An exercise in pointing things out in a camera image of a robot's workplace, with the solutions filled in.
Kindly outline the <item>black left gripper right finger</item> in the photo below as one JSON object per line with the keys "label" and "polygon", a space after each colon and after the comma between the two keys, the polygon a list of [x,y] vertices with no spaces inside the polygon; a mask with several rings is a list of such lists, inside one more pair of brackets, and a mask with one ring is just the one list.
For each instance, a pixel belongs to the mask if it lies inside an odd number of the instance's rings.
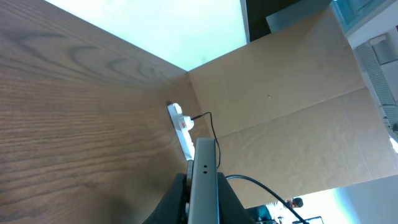
{"label": "black left gripper right finger", "polygon": [[254,224],[223,173],[217,173],[221,224]]}

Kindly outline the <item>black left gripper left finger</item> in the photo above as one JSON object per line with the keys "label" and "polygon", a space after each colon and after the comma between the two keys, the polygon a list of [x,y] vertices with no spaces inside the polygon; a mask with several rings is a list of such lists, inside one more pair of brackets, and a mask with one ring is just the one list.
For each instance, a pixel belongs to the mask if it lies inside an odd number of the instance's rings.
{"label": "black left gripper left finger", "polygon": [[178,173],[171,187],[143,224],[181,224],[187,202],[186,175]]}

